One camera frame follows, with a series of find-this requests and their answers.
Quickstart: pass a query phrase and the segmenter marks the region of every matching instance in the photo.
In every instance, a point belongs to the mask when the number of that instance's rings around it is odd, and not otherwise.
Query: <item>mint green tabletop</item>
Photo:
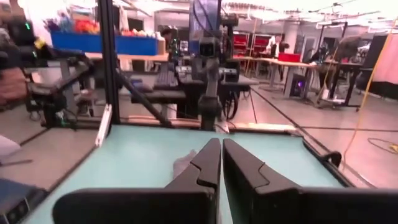
[[[66,178],[24,222],[51,224],[52,207],[62,195],[82,188],[165,187],[173,163],[192,149],[200,150],[211,138],[230,138],[280,174],[302,186],[341,187],[341,184],[304,147],[302,138],[277,134],[236,133],[162,129],[142,126],[112,126],[104,144]],[[221,176],[222,223],[232,223],[229,202]]]

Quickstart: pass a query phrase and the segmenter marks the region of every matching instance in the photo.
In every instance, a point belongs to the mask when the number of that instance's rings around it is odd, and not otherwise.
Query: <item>red object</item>
[[[282,62],[300,62],[300,54],[279,53],[278,60]]]

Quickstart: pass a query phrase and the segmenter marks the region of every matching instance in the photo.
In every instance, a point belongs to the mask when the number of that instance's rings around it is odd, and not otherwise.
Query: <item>blue container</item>
[[[51,39],[53,47],[57,49],[102,52],[100,35],[52,32]],[[115,45],[118,54],[157,55],[157,40],[151,37],[115,36]]]

